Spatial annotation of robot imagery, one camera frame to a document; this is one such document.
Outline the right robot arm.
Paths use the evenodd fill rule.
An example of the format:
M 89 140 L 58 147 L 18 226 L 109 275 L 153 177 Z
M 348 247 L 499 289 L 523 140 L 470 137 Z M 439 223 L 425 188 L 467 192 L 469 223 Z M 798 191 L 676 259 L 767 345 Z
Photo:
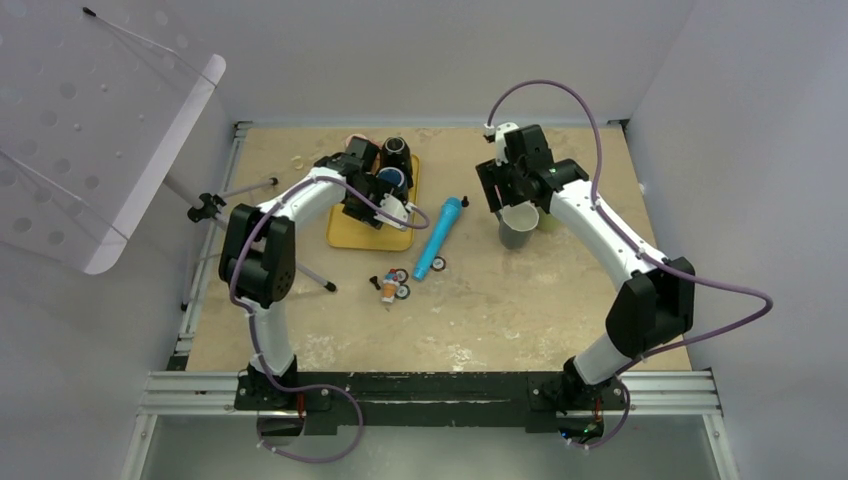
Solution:
M 692 328 L 695 286 L 667 270 L 692 274 L 694 267 L 684 257 L 669 259 L 592 198 L 588 173 L 572 159 L 555 160 L 540 126 L 504 123 L 484 137 L 495 156 L 475 170 L 491 212 L 541 208 L 576 235 L 616 290 L 604 334 L 563 366 L 558 397 L 584 407 L 630 361 Z

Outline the grey mug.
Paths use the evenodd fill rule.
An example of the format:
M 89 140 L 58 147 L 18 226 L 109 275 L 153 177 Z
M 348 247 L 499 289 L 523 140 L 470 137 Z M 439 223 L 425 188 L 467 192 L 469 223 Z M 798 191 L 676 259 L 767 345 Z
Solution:
M 530 202 L 505 206 L 496 213 L 499 221 L 498 238 L 507 250 L 523 248 L 539 223 L 537 208 Z

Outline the light green mug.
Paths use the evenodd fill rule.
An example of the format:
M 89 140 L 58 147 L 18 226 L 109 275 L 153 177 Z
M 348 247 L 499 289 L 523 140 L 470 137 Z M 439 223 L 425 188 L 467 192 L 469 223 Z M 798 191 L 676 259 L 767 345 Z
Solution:
M 546 213 L 543 209 L 538 208 L 537 213 L 539 215 L 539 220 L 536 229 L 540 232 L 552 233 L 563 226 L 558 219 L 556 219 L 552 214 Z

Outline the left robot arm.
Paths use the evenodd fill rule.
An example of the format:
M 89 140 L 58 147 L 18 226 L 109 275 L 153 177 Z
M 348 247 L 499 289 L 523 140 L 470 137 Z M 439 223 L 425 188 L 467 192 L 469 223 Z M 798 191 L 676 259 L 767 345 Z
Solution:
M 382 144 L 352 136 L 344 150 L 317 159 L 283 194 L 259 205 L 239 204 L 229 216 L 218 266 L 232 303 L 244 309 L 253 346 L 248 395 L 272 408 L 292 405 L 308 391 L 298 380 L 283 301 L 301 271 L 299 230 L 340 207 L 344 216 L 380 231 L 416 228 L 411 149 L 401 137 Z

